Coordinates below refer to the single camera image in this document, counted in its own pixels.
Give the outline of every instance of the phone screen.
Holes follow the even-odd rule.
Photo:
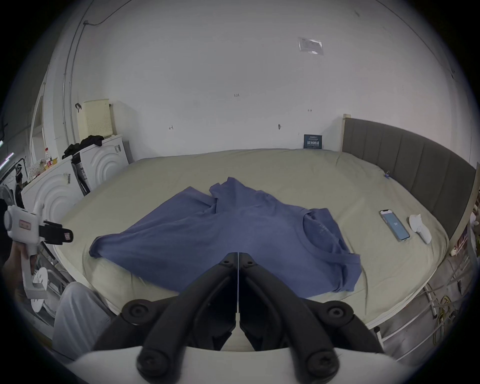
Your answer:
[[[396,217],[393,212],[380,211],[380,214],[398,240],[402,241],[410,237],[405,227],[400,223],[400,220],[398,220],[398,217]]]

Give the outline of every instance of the gray pants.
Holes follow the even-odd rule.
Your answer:
[[[55,357],[69,363],[90,352],[114,317],[93,291],[81,283],[70,283],[55,316],[52,339]]]

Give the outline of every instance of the smartphone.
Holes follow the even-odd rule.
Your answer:
[[[380,216],[389,226],[398,241],[404,241],[410,237],[403,224],[391,209],[380,211]]]

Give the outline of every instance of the screw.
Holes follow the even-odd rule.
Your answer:
[[[148,313],[148,308],[142,304],[135,304],[129,310],[133,317],[143,317]]]
[[[330,317],[335,317],[335,318],[339,318],[339,317],[342,317],[343,315],[345,314],[345,312],[343,311],[343,309],[339,308],[339,307],[333,307],[333,308],[330,308],[328,310],[328,315]]]
[[[138,356],[137,369],[146,376],[163,376],[168,371],[168,359],[161,352],[144,349]]]
[[[316,377],[328,377],[336,373],[338,363],[333,351],[312,354],[307,360],[308,372]]]

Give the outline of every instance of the blue t-shirt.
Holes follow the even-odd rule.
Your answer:
[[[178,292],[230,252],[248,253],[300,297],[354,290],[360,257],[328,209],[283,204],[234,178],[210,193],[185,189],[126,231],[96,238],[90,255]]]

